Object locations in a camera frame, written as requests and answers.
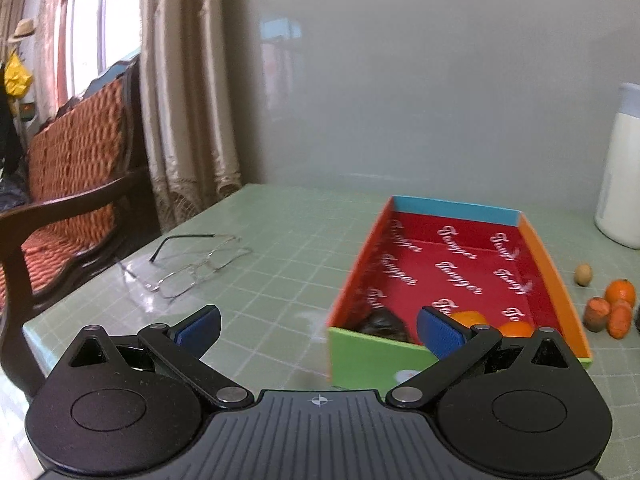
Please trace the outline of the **small orange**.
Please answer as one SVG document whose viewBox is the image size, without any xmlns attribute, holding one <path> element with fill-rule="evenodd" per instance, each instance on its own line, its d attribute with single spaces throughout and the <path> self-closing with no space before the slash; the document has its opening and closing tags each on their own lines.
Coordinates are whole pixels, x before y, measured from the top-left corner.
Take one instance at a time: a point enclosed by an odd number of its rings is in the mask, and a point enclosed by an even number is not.
<svg viewBox="0 0 640 480">
<path fill-rule="evenodd" d="M 533 335 L 534 328 L 526 321 L 509 321 L 498 327 L 503 337 L 529 338 Z"/>
</svg>

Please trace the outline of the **large orange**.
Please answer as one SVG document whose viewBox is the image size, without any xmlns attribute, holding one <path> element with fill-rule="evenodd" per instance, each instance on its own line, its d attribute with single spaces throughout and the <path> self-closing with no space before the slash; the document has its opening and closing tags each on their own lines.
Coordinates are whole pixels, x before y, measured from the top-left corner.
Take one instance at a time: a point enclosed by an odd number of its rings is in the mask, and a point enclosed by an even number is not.
<svg viewBox="0 0 640 480">
<path fill-rule="evenodd" d="M 454 311 L 450 314 L 450 318 L 465 327 L 485 325 L 488 323 L 487 318 L 477 311 Z"/>
</svg>

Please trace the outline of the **dark mangosteen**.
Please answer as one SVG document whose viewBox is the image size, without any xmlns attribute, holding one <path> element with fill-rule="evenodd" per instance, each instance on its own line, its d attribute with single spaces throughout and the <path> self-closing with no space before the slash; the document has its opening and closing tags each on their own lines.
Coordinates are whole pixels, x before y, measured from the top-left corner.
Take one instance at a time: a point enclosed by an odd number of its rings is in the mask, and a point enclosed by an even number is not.
<svg viewBox="0 0 640 480">
<path fill-rule="evenodd" d="M 394 312 L 384 307 L 372 308 L 355 330 L 372 337 L 412 343 L 407 325 Z"/>
</svg>

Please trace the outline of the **orange carrot piece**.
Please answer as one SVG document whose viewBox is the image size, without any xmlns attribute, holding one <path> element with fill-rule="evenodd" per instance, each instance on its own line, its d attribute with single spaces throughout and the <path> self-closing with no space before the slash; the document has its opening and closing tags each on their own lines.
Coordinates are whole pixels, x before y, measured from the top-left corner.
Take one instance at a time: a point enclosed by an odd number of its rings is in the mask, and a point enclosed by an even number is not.
<svg viewBox="0 0 640 480">
<path fill-rule="evenodd" d="M 631 328 L 632 318 L 631 304 L 623 299 L 614 301 L 611 304 L 611 312 L 608 316 L 606 330 L 614 339 L 623 339 Z"/>
</svg>

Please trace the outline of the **colourful cardboard box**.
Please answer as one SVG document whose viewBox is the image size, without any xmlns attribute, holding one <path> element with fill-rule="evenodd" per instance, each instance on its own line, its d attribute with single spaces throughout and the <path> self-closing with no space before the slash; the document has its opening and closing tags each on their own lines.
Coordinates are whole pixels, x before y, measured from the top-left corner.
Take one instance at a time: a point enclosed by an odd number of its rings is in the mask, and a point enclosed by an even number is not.
<svg viewBox="0 0 640 480">
<path fill-rule="evenodd" d="M 393 196 L 373 223 L 328 321 L 332 385 L 386 392 L 437 361 L 418 314 L 477 311 L 498 328 L 555 328 L 584 367 L 592 352 L 558 270 L 521 211 Z M 412 343 L 356 332 L 372 308 L 407 325 Z"/>
</svg>

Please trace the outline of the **beige longan nut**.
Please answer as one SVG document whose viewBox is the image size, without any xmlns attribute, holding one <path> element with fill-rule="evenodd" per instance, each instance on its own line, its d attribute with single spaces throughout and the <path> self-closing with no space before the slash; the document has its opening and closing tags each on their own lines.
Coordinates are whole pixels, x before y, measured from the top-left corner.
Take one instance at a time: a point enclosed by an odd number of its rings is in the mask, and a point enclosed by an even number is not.
<svg viewBox="0 0 640 480">
<path fill-rule="evenodd" d="M 574 282 L 582 287 L 587 287 L 593 278 L 593 270 L 590 264 L 581 263 L 576 266 L 574 271 Z"/>
</svg>

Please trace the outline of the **wooden sofa orange cushion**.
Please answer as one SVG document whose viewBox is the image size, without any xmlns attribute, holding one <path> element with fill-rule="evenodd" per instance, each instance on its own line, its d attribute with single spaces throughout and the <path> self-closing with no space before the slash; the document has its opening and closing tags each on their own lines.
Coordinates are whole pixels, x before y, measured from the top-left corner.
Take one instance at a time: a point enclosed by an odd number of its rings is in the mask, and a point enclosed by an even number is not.
<svg viewBox="0 0 640 480">
<path fill-rule="evenodd" d="M 1 368 L 27 399 L 44 374 L 24 325 L 160 234 L 140 62 L 120 68 L 36 134 L 32 200 L 1 215 Z"/>
</svg>

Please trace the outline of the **white thermos jug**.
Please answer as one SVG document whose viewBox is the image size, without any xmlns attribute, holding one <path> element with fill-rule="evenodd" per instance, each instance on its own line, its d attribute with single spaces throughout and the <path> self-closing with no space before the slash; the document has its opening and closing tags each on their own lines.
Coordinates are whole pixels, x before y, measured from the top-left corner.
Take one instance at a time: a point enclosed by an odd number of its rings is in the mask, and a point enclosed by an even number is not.
<svg viewBox="0 0 640 480">
<path fill-rule="evenodd" d="M 594 222 L 610 240 L 639 248 L 639 85 L 632 82 L 620 85 Z"/>
</svg>

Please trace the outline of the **beige curtain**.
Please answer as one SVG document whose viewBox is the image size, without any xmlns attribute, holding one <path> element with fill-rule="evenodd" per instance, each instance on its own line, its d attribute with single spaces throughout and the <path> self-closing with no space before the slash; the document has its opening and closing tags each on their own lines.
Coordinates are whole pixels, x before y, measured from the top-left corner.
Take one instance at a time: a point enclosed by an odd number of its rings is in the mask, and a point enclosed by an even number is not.
<svg viewBox="0 0 640 480">
<path fill-rule="evenodd" d="M 242 186 L 221 0 L 141 0 L 140 92 L 160 227 Z"/>
</svg>

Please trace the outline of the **dark hanging coat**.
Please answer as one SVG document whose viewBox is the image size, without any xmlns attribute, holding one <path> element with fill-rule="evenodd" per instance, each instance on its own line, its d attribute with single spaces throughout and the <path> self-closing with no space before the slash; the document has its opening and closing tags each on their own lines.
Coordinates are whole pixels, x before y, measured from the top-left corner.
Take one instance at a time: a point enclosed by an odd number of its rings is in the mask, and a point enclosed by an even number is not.
<svg viewBox="0 0 640 480">
<path fill-rule="evenodd" d="M 9 96 L 4 85 L 4 64 L 1 65 L 0 84 L 0 159 L 2 176 L 9 176 L 20 166 L 24 157 L 21 138 L 14 125 Z"/>
</svg>

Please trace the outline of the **yellow bag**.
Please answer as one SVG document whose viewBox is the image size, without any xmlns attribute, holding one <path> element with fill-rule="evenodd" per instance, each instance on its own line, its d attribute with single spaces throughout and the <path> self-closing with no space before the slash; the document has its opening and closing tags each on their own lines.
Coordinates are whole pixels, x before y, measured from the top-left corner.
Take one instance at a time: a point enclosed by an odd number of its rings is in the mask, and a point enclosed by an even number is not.
<svg viewBox="0 0 640 480">
<path fill-rule="evenodd" d="M 4 66 L 4 88 L 12 98 L 20 100 L 29 92 L 34 75 L 23 64 L 17 50 L 13 50 Z"/>
</svg>

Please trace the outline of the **straw hat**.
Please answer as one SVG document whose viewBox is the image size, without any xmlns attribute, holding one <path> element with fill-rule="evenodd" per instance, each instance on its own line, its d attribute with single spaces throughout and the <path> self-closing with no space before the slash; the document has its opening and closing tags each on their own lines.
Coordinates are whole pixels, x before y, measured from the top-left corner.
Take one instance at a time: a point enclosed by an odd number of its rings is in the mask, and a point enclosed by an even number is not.
<svg viewBox="0 0 640 480">
<path fill-rule="evenodd" d="M 9 36 L 6 42 L 8 44 L 18 44 L 19 42 L 34 36 L 36 28 L 37 24 L 34 18 L 23 18 L 18 21 L 13 34 Z"/>
</svg>

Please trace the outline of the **metal frame eyeglasses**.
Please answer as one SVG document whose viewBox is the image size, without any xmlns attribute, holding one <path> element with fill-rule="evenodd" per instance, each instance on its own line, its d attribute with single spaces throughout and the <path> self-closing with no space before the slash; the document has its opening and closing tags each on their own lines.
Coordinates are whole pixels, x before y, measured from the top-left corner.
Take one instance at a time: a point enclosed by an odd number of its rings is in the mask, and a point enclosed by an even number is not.
<svg viewBox="0 0 640 480">
<path fill-rule="evenodd" d="M 168 235 L 158 244 L 142 271 L 122 260 L 116 264 L 126 281 L 174 301 L 252 252 L 241 237 L 232 234 L 178 234 Z"/>
</svg>

